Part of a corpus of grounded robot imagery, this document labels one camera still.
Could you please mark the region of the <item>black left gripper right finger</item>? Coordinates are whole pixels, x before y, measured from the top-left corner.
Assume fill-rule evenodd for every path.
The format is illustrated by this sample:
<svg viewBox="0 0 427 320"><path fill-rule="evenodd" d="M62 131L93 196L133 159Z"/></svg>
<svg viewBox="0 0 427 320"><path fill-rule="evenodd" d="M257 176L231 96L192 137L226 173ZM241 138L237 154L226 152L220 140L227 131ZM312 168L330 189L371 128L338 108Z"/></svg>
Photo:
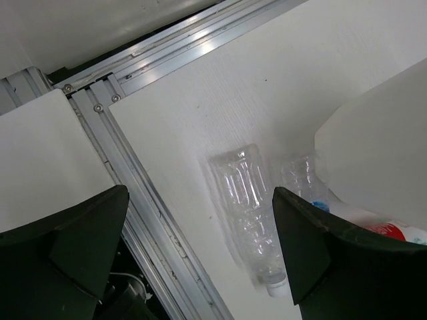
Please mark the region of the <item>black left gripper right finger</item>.
<svg viewBox="0 0 427 320"><path fill-rule="evenodd" d="M425 319L426 247L380 235L284 187L272 199L303 319Z"/></svg>

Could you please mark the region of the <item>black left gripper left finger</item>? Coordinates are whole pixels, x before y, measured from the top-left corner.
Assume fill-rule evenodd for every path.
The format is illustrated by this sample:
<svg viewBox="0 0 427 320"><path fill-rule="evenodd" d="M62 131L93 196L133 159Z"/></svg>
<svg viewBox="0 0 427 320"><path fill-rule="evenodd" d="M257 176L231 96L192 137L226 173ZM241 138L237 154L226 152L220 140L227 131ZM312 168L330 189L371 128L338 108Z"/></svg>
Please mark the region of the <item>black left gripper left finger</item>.
<svg viewBox="0 0 427 320"><path fill-rule="evenodd" d="M2 319L92 319L127 214L116 185L1 234Z"/></svg>

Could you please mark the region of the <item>clear bottle red label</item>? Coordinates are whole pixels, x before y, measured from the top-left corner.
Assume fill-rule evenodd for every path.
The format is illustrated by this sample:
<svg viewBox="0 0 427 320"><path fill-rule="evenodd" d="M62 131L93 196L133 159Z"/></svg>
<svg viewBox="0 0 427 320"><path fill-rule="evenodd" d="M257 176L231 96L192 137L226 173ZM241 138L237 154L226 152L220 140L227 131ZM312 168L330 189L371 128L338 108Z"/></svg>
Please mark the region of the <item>clear bottle red label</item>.
<svg viewBox="0 0 427 320"><path fill-rule="evenodd" d="M331 214L367 230L394 239L426 245L425 230L377 215L361 208L353 207L342 202L334 195L330 196L329 204Z"/></svg>

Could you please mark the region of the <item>clear bottle blue label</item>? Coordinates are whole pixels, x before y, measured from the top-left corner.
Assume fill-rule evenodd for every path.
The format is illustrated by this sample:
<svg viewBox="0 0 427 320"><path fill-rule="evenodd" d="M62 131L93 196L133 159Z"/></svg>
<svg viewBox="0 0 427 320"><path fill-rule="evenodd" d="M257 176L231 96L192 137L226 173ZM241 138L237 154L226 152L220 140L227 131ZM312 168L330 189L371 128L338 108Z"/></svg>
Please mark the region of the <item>clear bottle blue label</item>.
<svg viewBox="0 0 427 320"><path fill-rule="evenodd" d="M285 158L281 176L286 189L315 207L330 212L325 163L317 152L312 151Z"/></svg>

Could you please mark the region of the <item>clear bottle white cap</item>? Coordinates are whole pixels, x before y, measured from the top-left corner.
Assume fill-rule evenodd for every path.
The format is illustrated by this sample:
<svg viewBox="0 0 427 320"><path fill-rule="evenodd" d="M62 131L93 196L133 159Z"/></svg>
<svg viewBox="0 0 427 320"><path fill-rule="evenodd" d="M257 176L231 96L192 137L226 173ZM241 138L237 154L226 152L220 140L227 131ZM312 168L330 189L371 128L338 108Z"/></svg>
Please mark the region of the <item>clear bottle white cap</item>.
<svg viewBox="0 0 427 320"><path fill-rule="evenodd" d="M272 186L258 146L246 145L211 159L226 230L254 281L273 298L289 290L272 208Z"/></svg>

